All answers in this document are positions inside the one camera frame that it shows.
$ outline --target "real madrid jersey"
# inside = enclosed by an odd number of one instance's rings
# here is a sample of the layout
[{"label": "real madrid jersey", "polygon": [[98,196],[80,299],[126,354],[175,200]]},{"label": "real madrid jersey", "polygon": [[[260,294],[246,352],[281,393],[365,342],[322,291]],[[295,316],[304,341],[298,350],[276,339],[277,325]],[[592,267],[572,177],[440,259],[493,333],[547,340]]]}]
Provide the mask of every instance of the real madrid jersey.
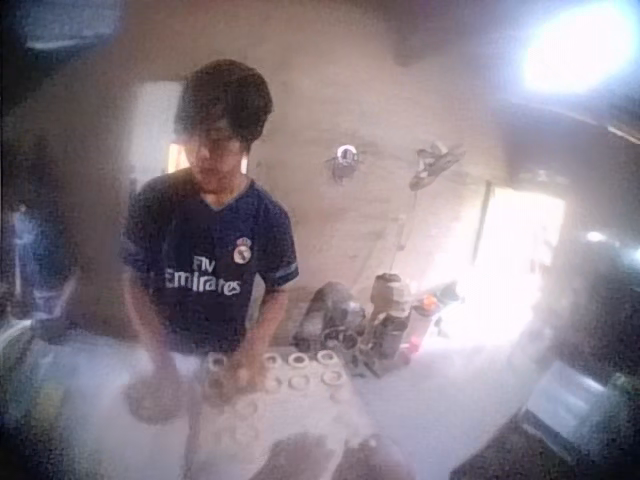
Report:
[{"label": "real madrid jersey", "polygon": [[267,288],[298,276],[291,222],[278,202],[252,180],[212,208],[189,169],[150,181],[134,197],[122,257],[182,351],[234,351],[245,335],[255,276]]}]

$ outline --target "t-shirt sleeve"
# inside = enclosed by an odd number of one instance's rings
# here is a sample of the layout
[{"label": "t-shirt sleeve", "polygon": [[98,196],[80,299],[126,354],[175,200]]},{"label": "t-shirt sleeve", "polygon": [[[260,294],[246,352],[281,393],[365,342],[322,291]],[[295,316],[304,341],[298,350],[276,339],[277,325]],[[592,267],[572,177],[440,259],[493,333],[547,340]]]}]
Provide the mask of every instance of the t-shirt sleeve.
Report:
[{"label": "t-shirt sleeve", "polygon": [[297,278],[298,262],[289,215],[282,208],[267,213],[258,274],[267,288],[278,288]]},{"label": "t-shirt sleeve", "polygon": [[120,257],[127,267],[143,277],[151,275],[160,254],[160,203],[153,184],[143,187],[130,202],[122,232]]}]

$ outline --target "young man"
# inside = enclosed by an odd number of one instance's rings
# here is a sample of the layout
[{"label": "young man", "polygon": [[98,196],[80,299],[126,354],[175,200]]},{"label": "young man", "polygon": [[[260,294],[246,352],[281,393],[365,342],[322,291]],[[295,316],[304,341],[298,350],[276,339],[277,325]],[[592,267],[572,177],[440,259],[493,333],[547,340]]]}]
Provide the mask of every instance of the young man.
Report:
[{"label": "young man", "polygon": [[[232,371],[250,382],[284,317],[284,287],[298,276],[289,216],[241,171],[271,111],[253,68],[233,60],[202,67],[175,119],[190,168],[152,180],[132,201],[125,300],[157,374],[177,374],[170,351],[218,351],[232,353]],[[266,291],[247,331],[256,275]]]}]

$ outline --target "black hair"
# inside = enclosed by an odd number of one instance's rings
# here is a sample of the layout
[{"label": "black hair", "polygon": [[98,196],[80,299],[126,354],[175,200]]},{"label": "black hair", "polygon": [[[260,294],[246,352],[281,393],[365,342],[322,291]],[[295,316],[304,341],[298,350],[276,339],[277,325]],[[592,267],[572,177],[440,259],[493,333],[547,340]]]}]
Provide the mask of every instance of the black hair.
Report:
[{"label": "black hair", "polygon": [[273,100],[264,77],[235,60],[216,60],[192,73],[175,117],[177,135],[199,134],[226,119],[247,149],[262,135]]}]

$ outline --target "person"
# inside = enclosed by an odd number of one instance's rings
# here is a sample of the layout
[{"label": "person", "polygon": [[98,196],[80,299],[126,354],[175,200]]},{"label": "person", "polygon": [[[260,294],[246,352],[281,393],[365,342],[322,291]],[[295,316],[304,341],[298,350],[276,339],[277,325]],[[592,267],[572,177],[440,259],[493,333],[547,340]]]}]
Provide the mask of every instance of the person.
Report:
[{"label": "person", "polygon": [[[271,111],[255,69],[219,60],[197,70],[175,117],[189,168],[151,180],[129,206],[125,303],[156,375],[176,378],[171,351],[217,351],[239,383],[258,380],[298,276],[286,210],[241,167]],[[247,330],[256,275],[265,293]]]}]

